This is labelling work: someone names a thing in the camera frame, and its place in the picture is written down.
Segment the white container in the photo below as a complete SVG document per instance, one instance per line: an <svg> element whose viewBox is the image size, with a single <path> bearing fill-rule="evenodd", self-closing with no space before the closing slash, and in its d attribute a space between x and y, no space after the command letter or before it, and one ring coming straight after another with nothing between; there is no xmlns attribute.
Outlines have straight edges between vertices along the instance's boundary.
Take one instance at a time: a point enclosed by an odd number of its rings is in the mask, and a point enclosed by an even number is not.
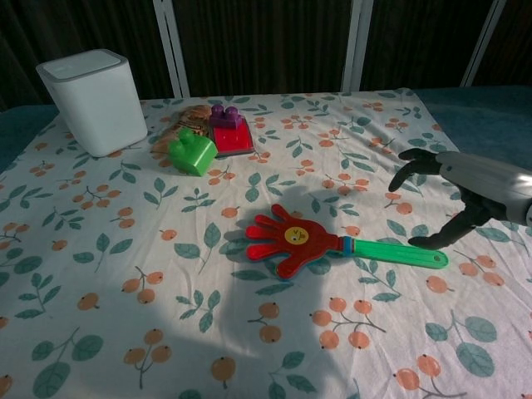
<svg viewBox="0 0 532 399"><path fill-rule="evenodd" d="M144 139L129 62L105 49L44 62L37 72L78 143L100 157Z"/></svg>

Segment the purple toy block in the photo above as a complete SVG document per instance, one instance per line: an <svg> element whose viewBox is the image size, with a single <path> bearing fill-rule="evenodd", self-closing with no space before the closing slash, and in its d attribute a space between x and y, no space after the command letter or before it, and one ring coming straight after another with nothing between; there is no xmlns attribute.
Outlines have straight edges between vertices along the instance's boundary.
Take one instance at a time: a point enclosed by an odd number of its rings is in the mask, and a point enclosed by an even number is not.
<svg viewBox="0 0 532 399"><path fill-rule="evenodd" d="M242 123L242 116L235 106L224 108L220 104L212 106L210 109L209 124L212 127L223 127L225 129L238 129Z"/></svg>

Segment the blue surface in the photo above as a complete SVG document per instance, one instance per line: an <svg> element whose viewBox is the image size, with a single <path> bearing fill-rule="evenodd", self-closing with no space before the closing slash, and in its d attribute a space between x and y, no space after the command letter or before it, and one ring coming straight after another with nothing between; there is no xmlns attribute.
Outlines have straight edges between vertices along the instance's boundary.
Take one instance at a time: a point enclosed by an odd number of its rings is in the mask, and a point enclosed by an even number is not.
<svg viewBox="0 0 532 399"><path fill-rule="evenodd" d="M532 86L415 92L460 151L532 170Z"/></svg>
<svg viewBox="0 0 532 399"><path fill-rule="evenodd" d="M20 155L57 113L55 106L18 106L0 114L0 172Z"/></svg>

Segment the floral tablecloth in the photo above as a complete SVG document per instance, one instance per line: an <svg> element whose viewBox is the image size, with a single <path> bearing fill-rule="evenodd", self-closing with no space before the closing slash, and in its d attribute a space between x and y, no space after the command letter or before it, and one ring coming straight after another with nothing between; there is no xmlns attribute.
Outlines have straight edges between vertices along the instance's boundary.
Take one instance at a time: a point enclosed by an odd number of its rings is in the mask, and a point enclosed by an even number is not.
<svg viewBox="0 0 532 399"><path fill-rule="evenodd" d="M179 110L235 105L256 152L182 175L150 153ZM144 101L140 143L90 157L58 116L0 175L0 397L518 398L532 392L532 230L490 221L442 270L325 258L294 279L244 229L279 203L405 244L462 209L414 175L455 150L407 89Z"/></svg>

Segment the robotic hand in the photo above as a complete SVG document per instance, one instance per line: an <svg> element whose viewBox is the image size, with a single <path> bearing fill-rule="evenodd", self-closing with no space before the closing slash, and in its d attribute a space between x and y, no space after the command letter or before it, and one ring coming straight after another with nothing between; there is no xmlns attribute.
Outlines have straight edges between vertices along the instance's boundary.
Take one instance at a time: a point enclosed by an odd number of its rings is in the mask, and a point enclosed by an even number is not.
<svg viewBox="0 0 532 399"><path fill-rule="evenodd" d="M394 176L389 190L395 191L414 173L441 175L458 187L465 209L430 237L412 237L408 243L425 249L440 249L455 243L491 218L532 226L532 172L459 152L433 154L419 148L399 154L409 160Z"/></svg>

